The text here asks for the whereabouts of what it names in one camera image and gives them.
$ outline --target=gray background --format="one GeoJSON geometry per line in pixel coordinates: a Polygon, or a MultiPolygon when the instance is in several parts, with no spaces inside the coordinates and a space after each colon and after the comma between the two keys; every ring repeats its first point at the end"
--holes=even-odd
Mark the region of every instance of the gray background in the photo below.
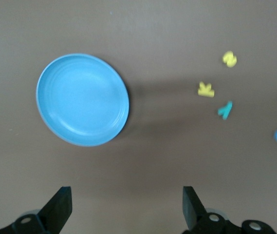
{"type": "Polygon", "coordinates": [[[192,185],[234,224],[277,232],[275,129],[276,0],[0,0],[0,228],[70,185],[63,234],[180,234],[192,185]],[[105,60],[128,87],[127,124],[104,145],[64,142],[37,111],[38,77],[68,53],[105,60]]]}

